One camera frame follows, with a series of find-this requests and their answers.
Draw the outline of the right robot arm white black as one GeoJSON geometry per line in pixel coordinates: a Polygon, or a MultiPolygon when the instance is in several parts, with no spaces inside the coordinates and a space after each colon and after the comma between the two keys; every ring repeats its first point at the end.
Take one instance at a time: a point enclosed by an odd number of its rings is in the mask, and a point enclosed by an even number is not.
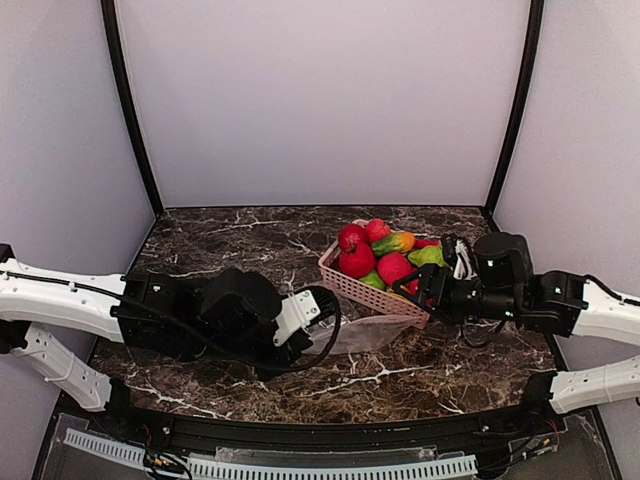
{"type": "MultiPolygon", "coordinates": [[[[474,243],[472,257],[472,279],[458,279],[444,267],[426,264],[394,282],[392,290],[429,313],[513,323],[543,335],[639,343],[638,297],[618,293],[593,275],[534,273],[523,236],[487,234],[474,243]]],[[[521,405],[563,415],[638,398],[639,359],[631,357],[586,370],[536,373],[527,381],[521,405]]]]}

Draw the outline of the clear zip top bag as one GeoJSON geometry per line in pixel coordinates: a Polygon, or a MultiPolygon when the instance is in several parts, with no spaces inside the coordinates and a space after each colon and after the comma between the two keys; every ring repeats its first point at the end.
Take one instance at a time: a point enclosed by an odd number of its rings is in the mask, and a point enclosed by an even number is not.
{"type": "Polygon", "coordinates": [[[428,316],[361,314],[359,304],[336,293],[341,308],[341,328],[330,355],[366,353],[380,350],[407,330],[422,330],[428,316]]]}

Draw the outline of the red tomato with stem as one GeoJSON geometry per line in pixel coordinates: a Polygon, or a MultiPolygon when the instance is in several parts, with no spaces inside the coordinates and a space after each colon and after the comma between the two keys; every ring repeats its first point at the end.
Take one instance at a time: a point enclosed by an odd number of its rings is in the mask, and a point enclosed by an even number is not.
{"type": "Polygon", "coordinates": [[[376,265],[376,258],[371,247],[366,243],[358,243],[350,252],[343,252],[339,258],[340,271],[355,279],[367,276],[376,265]]]}

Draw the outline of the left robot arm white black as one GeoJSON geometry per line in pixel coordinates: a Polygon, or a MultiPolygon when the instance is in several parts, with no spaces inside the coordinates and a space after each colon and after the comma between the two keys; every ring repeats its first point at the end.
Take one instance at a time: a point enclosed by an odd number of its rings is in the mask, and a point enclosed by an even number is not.
{"type": "Polygon", "coordinates": [[[307,328],[335,312],[319,286],[281,294],[263,275],[229,268],[201,285],[161,274],[77,275],[19,262],[1,247],[1,352],[24,360],[82,409],[124,408],[129,390],[79,359],[51,327],[82,331],[181,362],[205,353],[266,381],[310,368],[307,328]]]}

